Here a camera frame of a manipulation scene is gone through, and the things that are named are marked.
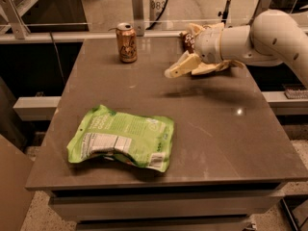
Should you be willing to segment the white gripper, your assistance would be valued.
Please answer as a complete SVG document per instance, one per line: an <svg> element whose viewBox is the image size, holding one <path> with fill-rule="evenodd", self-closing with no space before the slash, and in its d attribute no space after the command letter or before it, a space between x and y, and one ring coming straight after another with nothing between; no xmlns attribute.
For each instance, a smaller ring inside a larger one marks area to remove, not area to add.
<svg viewBox="0 0 308 231"><path fill-rule="evenodd" d="M196 69L201 61L205 64L218 64L220 56L220 28L204 28L201 25L190 23L188 32L195 37L195 53L185 52L180 59L165 70L167 78L177 78Z"/></svg>

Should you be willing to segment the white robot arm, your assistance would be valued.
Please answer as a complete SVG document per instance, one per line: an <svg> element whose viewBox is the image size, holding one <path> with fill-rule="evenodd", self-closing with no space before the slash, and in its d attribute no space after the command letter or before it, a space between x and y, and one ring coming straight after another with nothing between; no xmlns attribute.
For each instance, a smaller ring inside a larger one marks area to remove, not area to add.
<svg viewBox="0 0 308 231"><path fill-rule="evenodd" d="M308 36L287 13L268 10L253 22L232 28L222 23L190 24L192 50L165 71L167 78L222 71L234 66L287 65L299 81L308 86Z"/></svg>

